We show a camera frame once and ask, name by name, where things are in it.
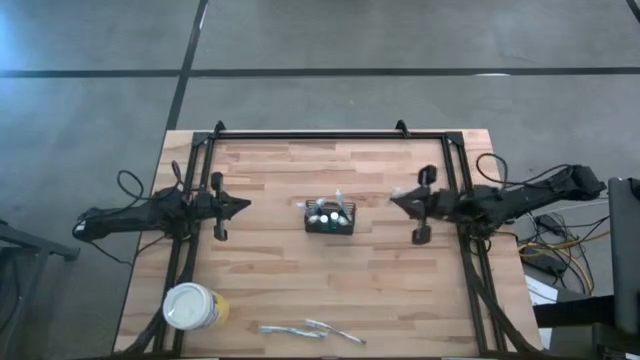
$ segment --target cup lid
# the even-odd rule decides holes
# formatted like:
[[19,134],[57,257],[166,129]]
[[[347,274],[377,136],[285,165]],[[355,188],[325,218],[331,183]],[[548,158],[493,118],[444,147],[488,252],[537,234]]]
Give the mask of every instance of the cup lid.
[[172,288],[162,304],[162,312],[169,325],[184,330],[197,327],[207,316],[207,308],[206,294],[194,283]]

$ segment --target gray floor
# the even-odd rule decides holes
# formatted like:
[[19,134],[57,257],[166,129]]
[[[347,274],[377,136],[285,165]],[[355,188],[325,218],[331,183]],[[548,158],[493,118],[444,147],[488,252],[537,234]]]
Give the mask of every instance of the gray floor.
[[[197,0],[5,0],[0,70],[179,69]],[[193,67],[640,66],[623,0],[211,0]],[[522,179],[559,163],[640,177],[637,76],[192,79],[178,129],[488,128]],[[119,169],[153,178],[177,79],[0,78],[0,217],[78,245],[75,218],[128,199]],[[563,207],[571,204],[556,204]],[[569,223],[606,205],[563,212]],[[518,222],[521,235],[530,232]],[[131,259],[137,235],[100,241]],[[587,246],[610,294],[607,239]],[[82,246],[53,261],[22,359],[110,350],[130,270]],[[578,289],[575,281],[568,284]]]

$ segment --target wooden table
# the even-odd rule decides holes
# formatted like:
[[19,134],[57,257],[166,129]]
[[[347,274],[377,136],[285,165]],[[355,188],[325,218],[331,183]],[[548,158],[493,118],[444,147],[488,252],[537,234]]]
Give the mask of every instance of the wooden table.
[[[171,160],[186,169],[192,133],[167,133],[155,189],[175,182]],[[486,183],[473,164],[479,154],[492,152],[489,133],[463,133],[473,182]],[[432,221],[432,242],[414,246],[410,234],[416,222],[388,201],[394,188],[415,187],[417,171],[426,164],[439,168],[436,187],[446,187],[438,141],[233,140],[217,141],[214,154],[213,171],[224,174],[226,191],[253,203],[227,222],[227,242],[213,238],[213,221],[202,226],[194,281],[225,296],[231,313],[221,329],[188,332],[184,356],[477,354],[454,226]],[[482,166],[499,176],[492,160],[483,160]],[[456,178],[462,179],[459,171]],[[332,197],[336,188],[357,203],[355,234],[307,234],[296,202]],[[140,246],[159,235],[143,234]],[[169,253],[167,240],[137,258],[116,350],[135,339],[160,305]],[[539,347],[513,238],[496,236],[489,258],[500,305]],[[483,318],[493,344],[486,311]],[[305,319],[328,322],[368,343],[335,335],[316,340],[259,332],[260,325],[304,327]]]

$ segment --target small basket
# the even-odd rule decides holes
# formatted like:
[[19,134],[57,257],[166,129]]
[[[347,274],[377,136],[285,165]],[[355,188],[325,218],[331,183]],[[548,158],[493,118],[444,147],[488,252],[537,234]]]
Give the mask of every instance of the small basket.
[[[307,200],[305,205],[308,209],[313,209],[315,206],[315,200]],[[333,223],[329,221],[327,224],[323,224],[320,221],[316,221],[313,224],[309,224],[309,216],[304,216],[304,230],[310,233],[321,233],[321,234],[334,234],[334,235],[353,235],[353,229],[356,224],[356,204],[355,203],[344,203],[344,208],[349,212],[349,216],[351,217],[351,221],[349,221],[346,225],[340,225],[338,223]],[[348,219],[347,214],[342,211],[340,205],[336,202],[327,201],[318,209],[317,213],[314,215],[327,215],[329,216],[332,212],[337,212],[338,215],[344,216]]]

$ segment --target black cable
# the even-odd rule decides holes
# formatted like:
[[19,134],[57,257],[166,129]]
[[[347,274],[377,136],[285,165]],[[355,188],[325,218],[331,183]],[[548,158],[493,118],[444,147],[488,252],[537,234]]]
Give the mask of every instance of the black cable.
[[[578,278],[578,281],[580,281],[580,286],[582,288],[582,293],[587,294],[586,291],[586,286],[584,284],[584,281],[582,280],[582,277],[580,277],[580,275],[578,274],[578,272],[571,266],[571,258],[573,258],[573,256],[569,256],[569,261],[565,260],[564,257],[562,257],[562,255],[560,254],[559,251],[553,249],[552,247],[550,247],[546,241],[544,241],[544,239],[542,238],[542,236],[540,236],[542,234],[542,232],[540,232],[540,228],[538,227],[538,224],[536,224],[535,221],[532,221],[533,223],[533,227],[535,230],[535,235],[534,235],[534,240],[532,240],[531,242],[535,242],[540,244],[541,246],[543,246],[544,248],[547,248],[549,250],[551,250],[551,252],[558,258],[560,259],[560,261],[564,264],[565,269],[564,271],[566,272],[567,270],[571,270],[571,272]],[[564,286],[565,288],[567,287],[566,284],[564,283],[564,278],[561,277],[560,278],[560,283],[562,284],[562,286]]]
[[104,255],[106,255],[107,257],[109,257],[109,258],[113,259],[113,261],[115,261],[115,262],[117,262],[117,263],[120,263],[120,264],[126,264],[126,265],[129,265],[129,266],[133,267],[133,264],[132,264],[131,262],[118,259],[117,257],[115,257],[115,256],[113,256],[113,255],[109,254],[108,252],[106,252],[106,251],[105,251],[104,249],[102,249],[100,246],[96,245],[94,242],[88,241],[88,242],[87,242],[87,244],[89,244],[89,245],[91,245],[91,246],[95,247],[96,249],[98,249],[98,251],[100,251],[101,253],[103,253],[103,254],[104,254]]
[[[553,215],[555,215],[555,217],[560,221],[560,224],[563,227],[563,231],[564,234],[566,235],[565,241],[569,241],[569,239],[571,239],[571,241],[578,241],[579,238],[575,235],[573,235],[571,233],[571,230],[569,230],[569,226],[566,223],[566,220],[564,219],[564,216],[558,214],[558,213],[552,213]],[[606,219],[608,219],[609,216],[605,216],[604,218],[597,220],[594,224],[596,224],[595,226],[600,226],[600,224],[602,224]],[[590,231],[589,234],[587,234],[587,236],[585,237],[585,239],[587,237],[589,237],[589,235],[591,235],[591,233],[593,232]],[[585,276],[589,276],[589,281],[591,281],[591,288],[589,289],[589,295],[591,295],[593,293],[593,290],[595,290],[596,288],[596,282],[595,279],[593,278],[593,272],[591,271],[591,264],[589,264],[589,259],[587,259],[587,257],[585,256],[586,250],[584,249],[584,246],[581,243],[578,243],[577,245],[578,249],[580,250],[580,253],[582,254],[582,258],[584,259],[584,264],[587,267],[587,274],[585,274]],[[572,250],[574,248],[574,246],[570,246],[567,251],[568,253],[573,256]]]
[[[480,241],[481,241],[481,240],[475,240],[475,241],[473,242],[473,243],[475,243],[475,244],[476,244],[476,248],[477,248],[478,243],[479,243]],[[486,250],[486,252],[487,252],[487,254],[488,254],[488,253],[489,253],[489,250],[491,250],[491,246],[493,246],[493,243],[491,242],[491,239],[485,239],[484,241],[489,242],[489,246],[487,247],[487,250]],[[469,251],[470,251],[473,255],[478,256],[478,253],[473,252],[473,248],[472,248],[472,247],[469,247]]]
[[145,251],[146,249],[148,249],[149,247],[157,244],[158,242],[160,242],[160,240],[165,239],[167,237],[167,235],[162,235],[161,237],[153,240],[152,242],[148,243],[147,245],[141,247],[137,252],[136,252],[136,256],[140,255],[141,252]]
[[589,224],[566,225],[565,227],[567,227],[567,228],[589,227],[589,226],[597,225],[597,224],[599,224],[601,222],[605,222],[605,221],[607,221],[607,219],[609,219],[609,215],[607,215],[607,216],[605,216],[603,218],[600,218],[600,219],[598,219],[598,220],[596,220],[596,221],[594,221],[592,223],[589,223]]
[[511,236],[513,236],[513,237],[516,239],[516,243],[519,243],[520,241],[522,241],[522,240],[520,240],[520,238],[518,237],[518,235],[517,235],[517,234],[512,233],[512,232],[510,232],[510,231],[496,231],[496,234],[511,235]]
[[20,302],[20,297],[22,296],[20,291],[20,281],[18,280],[18,265],[16,264],[16,259],[13,256],[11,257],[11,266],[13,268],[13,281],[16,288],[16,299],[13,302],[13,307],[9,312],[9,316],[5,319],[2,325],[0,325],[0,334],[4,332],[4,330],[9,325],[9,322],[13,318],[13,315],[15,315],[16,309],[18,308],[18,303]]
[[[486,157],[486,156],[493,157],[494,159],[498,160],[503,165],[504,172],[505,172],[505,179],[504,180],[494,179],[494,178],[488,176],[487,174],[485,174],[484,171],[482,171],[482,169],[480,168],[480,160],[483,157]],[[523,181],[508,181],[507,175],[509,174],[509,166],[507,165],[507,161],[504,158],[500,157],[499,155],[493,154],[493,153],[483,153],[483,154],[480,154],[480,156],[478,156],[478,158],[476,159],[476,169],[478,170],[480,175],[482,175],[482,177],[484,177],[485,179],[487,179],[487,180],[489,180],[491,182],[494,182],[494,183],[497,183],[497,184],[502,184],[502,190],[505,190],[507,188],[507,185],[511,185],[511,186],[526,186],[526,187],[532,187],[532,188],[546,189],[547,187],[551,186],[552,184],[549,184],[547,186],[537,186],[537,185],[532,185],[532,184],[529,184],[529,183],[531,181],[533,181],[533,180],[537,180],[537,179],[543,177],[544,175],[546,175],[546,174],[548,174],[548,173],[550,173],[550,172],[552,172],[554,170],[558,170],[558,169],[561,169],[561,168],[567,169],[567,168],[570,168],[570,167],[571,167],[571,165],[569,165],[569,164],[556,165],[556,166],[554,166],[554,167],[552,167],[550,169],[547,169],[547,170],[541,172],[540,174],[538,174],[538,175],[536,175],[536,176],[534,176],[532,178],[529,178],[529,179],[526,179],[526,180],[523,180]],[[570,176],[571,176],[571,173],[567,174],[567,176],[565,176],[564,178],[558,180],[558,182],[564,181],[567,178],[569,178]]]
[[[127,204],[125,207],[120,208],[120,209],[116,209],[112,212],[106,213],[106,214],[100,214],[100,216],[107,216],[107,215],[115,215],[115,214],[119,214],[122,213],[126,210],[129,210],[130,208],[132,208],[135,204],[138,203],[138,201],[140,200],[159,200],[159,199],[164,199],[165,197],[171,195],[177,188],[178,185],[184,185],[184,183],[182,182],[182,173],[180,172],[180,165],[178,165],[178,162],[176,162],[175,160],[171,162],[171,170],[173,171],[173,175],[176,177],[176,183],[173,185],[173,189],[172,191],[159,196],[159,197],[144,197],[144,185],[142,184],[142,181],[140,181],[140,178],[138,178],[134,173],[132,173],[129,170],[120,170],[118,171],[118,175],[116,175],[116,183],[118,184],[118,187],[120,188],[120,190],[122,190],[125,194],[127,194],[128,196],[133,198],[133,201],[130,202],[129,204]],[[138,187],[140,188],[140,191],[138,192],[138,194],[134,194],[131,191],[129,191],[129,189],[127,189],[123,184],[122,184],[122,174],[127,174],[129,175],[133,181],[136,182],[136,184],[138,184]],[[87,219],[91,219],[92,216],[86,217],[81,221],[87,220]],[[78,225],[80,224],[80,222],[76,223],[76,225],[73,227],[73,229],[75,229]]]
[[602,220],[600,220],[591,230],[589,230],[589,232],[587,233],[587,235],[585,235],[582,239],[578,240],[578,242],[576,243],[576,245],[578,244],[582,244],[586,239],[589,238],[589,236],[591,236],[591,234],[593,234],[594,231],[596,231],[596,229],[598,227],[600,227],[600,225],[602,225],[606,219],[608,219],[609,217],[607,216],[606,218],[603,218]]

